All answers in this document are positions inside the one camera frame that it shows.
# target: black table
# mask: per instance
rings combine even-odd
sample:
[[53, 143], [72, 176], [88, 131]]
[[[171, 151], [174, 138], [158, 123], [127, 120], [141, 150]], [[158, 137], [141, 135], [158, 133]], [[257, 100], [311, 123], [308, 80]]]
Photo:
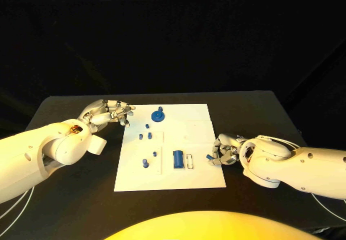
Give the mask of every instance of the black table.
[[[220, 133], [248, 138], [267, 135], [306, 146], [271, 91], [52, 96], [42, 102], [27, 130], [75, 119], [98, 99], [121, 100], [133, 105], [207, 104], [216, 136]], [[244, 176], [239, 163], [222, 166], [226, 188], [114, 192], [122, 134], [124, 127], [109, 124], [96, 133], [107, 140], [102, 154], [86, 152], [73, 165], [62, 167], [36, 186], [23, 215], [4, 235], [7, 239], [102, 239], [147, 219], [205, 210], [252, 214], [300, 229], [346, 225], [313, 196], [285, 183], [275, 189], [257, 185]], [[340, 200], [318, 199], [346, 216]], [[1, 204], [3, 211], [13, 202]], [[4, 226], [20, 212], [20, 206], [1, 219], [7, 221]]]

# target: white paper sheet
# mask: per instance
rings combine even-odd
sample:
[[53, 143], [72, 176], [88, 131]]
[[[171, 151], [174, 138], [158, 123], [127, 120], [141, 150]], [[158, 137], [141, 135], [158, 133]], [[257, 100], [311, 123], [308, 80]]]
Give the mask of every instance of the white paper sheet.
[[[151, 113], [158, 106], [164, 120], [154, 122]], [[222, 167], [209, 165], [206, 159], [215, 142], [207, 105], [137, 105], [134, 116], [127, 119], [130, 127], [124, 130], [114, 191], [225, 188]], [[176, 150], [183, 151], [182, 169], [173, 168]], [[193, 169], [187, 168], [187, 154], [192, 155]]]

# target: blue object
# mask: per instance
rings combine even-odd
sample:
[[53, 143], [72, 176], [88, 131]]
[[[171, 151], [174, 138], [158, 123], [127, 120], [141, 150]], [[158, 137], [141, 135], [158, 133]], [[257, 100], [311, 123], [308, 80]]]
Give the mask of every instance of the blue object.
[[143, 159], [143, 167], [147, 168], [150, 166], [147, 159]]
[[183, 151], [176, 150], [173, 151], [173, 158], [174, 158], [174, 169], [183, 169], [184, 168], [184, 159], [183, 159]]
[[158, 123], [164, 120], [163, 107], [158, 107], [158, 110], [151, 113], [151, 120]]
[[209, 154], [206, 154], [206, 158], [207, 158], [209, 160], [215, 159]]

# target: yellow object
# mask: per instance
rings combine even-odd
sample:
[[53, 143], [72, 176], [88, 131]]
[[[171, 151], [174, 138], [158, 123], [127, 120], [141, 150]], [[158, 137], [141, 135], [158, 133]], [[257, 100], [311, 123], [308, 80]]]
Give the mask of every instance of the yellow object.
[[117, 232], [108, 240], [317, 240], [262, 217], [228, 211], [190, 211], [156, 217]]

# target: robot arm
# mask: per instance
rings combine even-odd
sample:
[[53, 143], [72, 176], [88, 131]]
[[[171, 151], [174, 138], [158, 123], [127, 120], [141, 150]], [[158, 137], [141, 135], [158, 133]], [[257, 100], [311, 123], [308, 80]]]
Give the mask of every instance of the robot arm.
[[[285, 143], [294, 150], [290, 151], [272, 140]], [[225, 154], [219, 158], [218, 148], [213, 146], [213, 157], [218, 158], [209, 160], [212, 165], [239, 161], [244, 175], [261, 186], [277, 188], [282, 181], [303, 192], [346, 199], [346, 151], [298, 147], [285, 140], [261, 135], [245, 139], [220, 134], [215, 141], [215, 145], [218, 144], [220, 153]]]
[[130, 126], [127, 115], [135, 107], [124, 102], [98, 100], [78, 119], [49, 124], [0, 140], [0, 203], [40, 183], [85, 152], [99, 155], [107, 141], [92, 135], [108, 122]]

